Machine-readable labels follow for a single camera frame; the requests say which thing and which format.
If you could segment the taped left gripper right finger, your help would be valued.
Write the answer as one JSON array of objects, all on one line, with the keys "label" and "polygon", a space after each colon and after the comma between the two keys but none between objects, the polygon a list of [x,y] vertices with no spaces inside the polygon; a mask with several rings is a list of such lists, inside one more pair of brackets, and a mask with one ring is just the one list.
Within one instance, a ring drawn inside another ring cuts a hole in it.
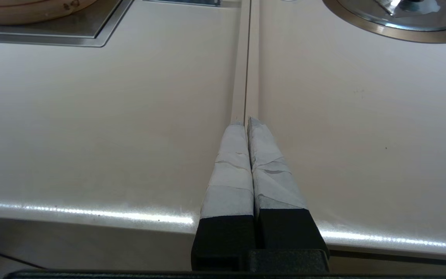
[{"label": "taped left gripper right finger", "polygon": [[261,249],[328,251],[269,128],[248,121],[249,152],[254,182],[258,246]]}]

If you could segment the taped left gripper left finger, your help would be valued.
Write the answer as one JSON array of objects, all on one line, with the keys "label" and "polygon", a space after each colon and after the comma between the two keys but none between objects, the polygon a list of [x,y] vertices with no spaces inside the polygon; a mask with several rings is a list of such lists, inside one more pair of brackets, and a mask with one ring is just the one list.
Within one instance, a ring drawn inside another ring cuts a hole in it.
[{"label": "taped left gripper left finger", "polygon": [[254,189],[242,122],[223,134],[191,250],[193,271],[242,271],[255,249]]}]

